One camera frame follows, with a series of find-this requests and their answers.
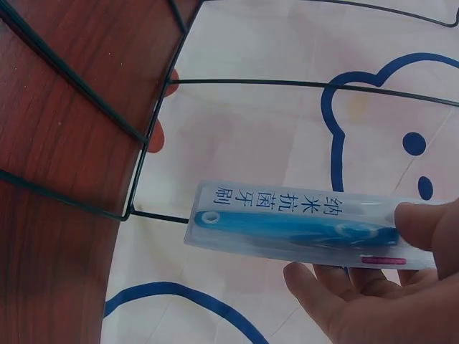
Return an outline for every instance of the black metal wire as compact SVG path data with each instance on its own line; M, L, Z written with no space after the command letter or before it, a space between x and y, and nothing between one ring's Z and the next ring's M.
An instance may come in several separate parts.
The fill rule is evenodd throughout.
M433 19L433 18L429 18L427 16L420 16L419 14L414 14L414 13L411 13L411 12L400 11L398 9L391 9L389 7L377 6L377 5L371 5L371 4L363 4L361 2L343 1L343 0L302 0L302 1L327 2L327 3L330 3L330 4L340 4L340 5L364 7L366 9L376 9L378 11L384 11L384 12L389 12L389 13L394 13L394 14L400 14L402 16L408 16L410 18L423 20L424 22L437 24L437 25L440 25L442 27L453 28L453 27L457 27L457 25L459 25L459 8L456 11L456 20L453 23L447 23L447 22L444 22L444 21L440 21L440 20L436 20L436 19Z
M76 201L74 199L71 199L70 197L67 197L66 195L55 192L53 190L49 190L48 188L44 188L43 186L40 186L38 184L26 181L25 179L15 176L14 174L7 172L3 169L0 169L0 180L6 181L13 185L21 186L23 188L28 188L29 190L32 190L36 194L39 194L45 197L49 197L51 199L55 199L57 201L60 201L65 204L69 204L71 206L76 206L77 208L80 208L85 211L89 211L92 214L103 215L105 217L108 217L110 219L115 219L117 221L126 220L124 219L124 216L117 215L109 211L105 211L103 209L99 209L98 207L91 206L90 204L85 204L83 202Z
M136 215L136 216L148 217L150 219L157 219L157 220L162 220L162 221L175 222L177 224L188 224L188 222L189 222L189 219L185 219L183 217L147 213L145 211L139 211L139 210L136 210L136 209L133 209L131 214L132 215Z
M198 7L196 8L193 17L191 18L191 24L194 22L196 19L196 16L201 8L201 5L203 4L204 1L211 1L211 0L201 0L199 2ZM448 24L448 23L443 23L441 21L436 21L434 19L426 18L423 16L418 16L416 14L411 14L408 12L403 12L403 11L398 11L398 10L393 10L393 9L388 9L380 6L374 6L374 5L366 5L366 4L360 4L360 3L354 3L350 1L339 1L339 0L304 0L304 1L316 1L316 2L329 2L329 3L337 3L337 4L348 4L348 5L354 5L354 6L360 6L360 7L367 7L370 9L378 9L382 11L389 11L392 13L396 14L402 14L405 16L410 16L416 19L421 19L425 20L427 22L432 22L433 24L439 24L444 27L456 27L459 23L459 10L456 15L456 22L454 24ZM174 10L173 4L175 4L174 0L170 0L171 8ZM59 73L67 73L65 74L67 79L70 79L71 82L74 82L75 80L81 81L84 85L85 82L81 80L76 73L74 73L65 63L63 60L61 60L45 43L44 41L30 28L30 26L11 8L11 6L5 1L5 0L0 0L0 17L34 50L37 52L37 54L45 59L48 63L51 64L53 68L55 68ZM176 16L177 23L183 30L183 27L180 24L180 16ZM450 105L454 107L459 107L459 102L452 101L452 100L444 100L441 98L436 98L436 97L428 97L424 95L417 95L414 93L407 93L407 92L398 92L394 90L385 90L381 88L371 88L371 87L361 87L361 86L353 86L353 85L333 85L333 84L328 84L324 82L304 82L304 81L293 81L293 80L257 80L257 79L196 79L196 80L171 80L171 73L174 70L174 66L176 64L176 61L179 57L180 51L182 47L184 46L186 37L188 35L189 30L186 29L184 34L182 35L181 41L179 43L179 46L177 47L177 50L174 54L173 59L171 60L169 67L166 72L166 80L161 88L160 95L158 98L158 101L156 103L156 106L153 111L153 115L150 119L150 122L148 124L148 130L147 130L147 135L144 138L141 136L140 138L137 138L139 140L142 140L143 142L143 147L141 150L140 158L138 159L138 164L136 166L136 171L134 174L134 179L133 179L133 185L131 187L131 191L129 193L128 197L128 205L126 207L126 212L124 215L119 215L110 211L105 211L103 209L100 209L95 206L91 206L88 204L84 204L83 202L79 202L76 200L71 199L70 197L67 197L61 193L57 193L55 191L49 190L48 188L44 188L42 186L39 186L35 183L31 183L29 181L26 181L25 179L15 176L9 172L6 172L2 169L0 169L0 180L7 181L9 183L12 183L17 186L22 186L25 188L28 188L38 194L41 194L46 197L50 197L52 199L61 201L65 204L69 204L72 206L76 206L79 209L89 211L90 213L105 216L111 219L115 219L117 221L126 221L128 217L133 214L137 216L143 216L143 217L148 217L152 219L160 219L164 221L172 221L176 223L182 223L185 224L188 222L188 219L180 218L180 217L175 217L175 216L167 216L163 214L155 214L155 213L148 213L145 211L138 211L134 209L133 206L133 200L136 195L136 190L141 174L141 170L143 167L143 162L145 161L146 157L146 152L148 149L148 143L151 139L152 133L153 133L153 128L154 124L156 122L156 119L159 114L159 110L161 109L162 102L164 100L165 94L166 94L166 89L169 85L172 84L251 84L251 85L290 85L290 86L302 86L302 87L319 87L319 88L325 88L325 87L331 87L335 89L342 89L342 90L352 90L352 91L359 91L359 92L370 92L370 93L378 93L378 94L383 94L383 95L392 95L392 96L398 96L398 97L406 97L406 98L412 98L412 99L417 99L417 100L424 100L428 102L435 102L435 103L440 103L444 105ZM84 92L85 90L80 89L80 85L75 85L73 84L80 92ZM123 129L127 130L127 127L125 126L126 122L125 120L119 116L117 118L116 116L113 118Z
M186 27L185 21L181 17L180 9L177 6L177 3L175 2L175 0L168 0L168 1L169 1L169 6L171 7L171 10L174 13L177 25L179 25L180 27L181 33L186 34L188 32L188 27Z
M190 21L191 24L196 19L196 16L197 16L197 14L198 14L198 12L199 12L199 10L201 8L202 3L203 3L203 1L201 0L199 2L199 5L196 8L195 12L193 13L193 17L191 18L191 21ZM175 218L173 216L167 216L167 215L146 213L146 212L143 212L143 211L140 211L140 212L136 211L134 209L134 207L133 207L133 200L134 200L134 196L135 196L135 193L136 193L137 184L138 184L138 180L139 180L139 177L140 177L140 173L141 173L141 169L142 169L142 166L143 166L143 162L145 160L146 152L148 150L148 143L149 143L149 141L151 139L151 135L152 135L152 132L153 132L154 124L155 124L156 119L158 117L159 110L161 109L161 105L162 105L163 99L164 99L164 97L166 95L166 89L170 85L169 81L171 79L172 71L174 70L174 66L176 64L177 59L179 58L180 51L181 51L182 47L184 46L184 43L186 41L187 35L188 35L188 32L181 36L181 39L180 39L180 42L179 42L179 46L177 47L177 49L175 51L174 57L172 58L171 62L169 63L169 67L168 67L167 72L166 72L166 80L165 80L164 84L162 85L158 101L156 102L156 105L155 105L155 108L154 108L153 115L152 115L152 117L150 119L150 122L148 124L148 133L147 133L147 137L146 137L147 141L143 144L143 147L142 147L142 150L141 150L141 157L139 158L137 166L136 166L136 172L135 172L135 176L134 176L134 180L133 180L133 185L132 185L131 191L129 193L128 205L126 207L126 211L125 211L124 215L113 213L111 211L106 211L106 210L103 210L103 209L98 208L96 206L91 206L90 204L85 204L83 202L76 201L76 200L71 199L70 197L68 197L68 196L66 196L66 195L64 195L62 193L59 193L59 192L56 192L56 191L53 191L53 190L49 190L48 188L45 188L45 187L40 186L38 184L32 183L30 181L27 181L24 178L15 176L14 174L12 174L10 172L7 172L7 171L5 171L3 169L0 169L0 181L6 181L6 182L11 183L11 184L13 184L15 186L21 186L23 188L28 188L29 190L31 190L31 191L33 191L33 192L35 192L37 194L40 194L42 196L46 196L46 197L49 197L49 198L54 199L56 201L60 201L60 202L65 203L65 204L69 204L71 206L75 206L75 207L77 207L79 209L82 209L82 210L85 210L85 211L89 211L92 214L108 217L109 219L115 219L116 221L126 221L131 214L136 213L137 215L139 215L139 213L140 213L140 214L142 214L141 216L150 217L152 219L164 219L164 220L167 220L167 221L174 221L174 222L184 223L184 220L186 220L186 219Z
M400 92L394 90L386 90L384 88L373 88L353 85L335 85L326 82L311 82L311 81L293 81L293 80L261 80L261 79L184 79L171 80L171 84L243 84L243 85L286 85L286 86L301 86L301 87L316 87L316 88L333 88L336 90L349 90L367 93L377 93L380 95L392 95L396 97L411 98L424 100L426 102L435 102L459 108L459 102L454 100L446 100L436 97L428 97L426 95L417 95L415 93Z
M79 93L95 105L102 113L115 121L120 128L138 141L147 142L127 120L117 113L102 99L68 64L65 63L16 12L6 0L0 0L0 18L13 30L22 41L41 57L54 71L65 78Z

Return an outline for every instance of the reddish-brown wooden surface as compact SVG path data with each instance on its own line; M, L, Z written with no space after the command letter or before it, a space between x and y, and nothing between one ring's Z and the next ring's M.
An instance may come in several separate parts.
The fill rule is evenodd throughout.
M166 0L11 4L144 132L181 34ZM121 211L140 148L0 21L0 168ZM118 225L0 181L0 343L99 343Z

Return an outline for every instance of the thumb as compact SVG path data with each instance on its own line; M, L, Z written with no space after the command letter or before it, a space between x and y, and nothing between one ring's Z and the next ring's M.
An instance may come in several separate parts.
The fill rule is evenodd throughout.
M437 206L399 204L395 225L409 244L433 251L440 279L459 271L459 200Z

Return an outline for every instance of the toothbrush package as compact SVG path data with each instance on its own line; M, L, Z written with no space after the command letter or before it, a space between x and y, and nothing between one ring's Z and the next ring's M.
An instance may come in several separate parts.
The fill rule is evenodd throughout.
M431 252L409 245L394 224L397 204L417 199L204 181L185 244L292 262L424 269Z

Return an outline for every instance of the blue toothbrush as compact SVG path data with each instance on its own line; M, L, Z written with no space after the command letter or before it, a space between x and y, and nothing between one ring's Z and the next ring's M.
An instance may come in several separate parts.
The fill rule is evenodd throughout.
M198 211L197 226L298 244L348 247L394 246L394 227L340 218L236 211Z

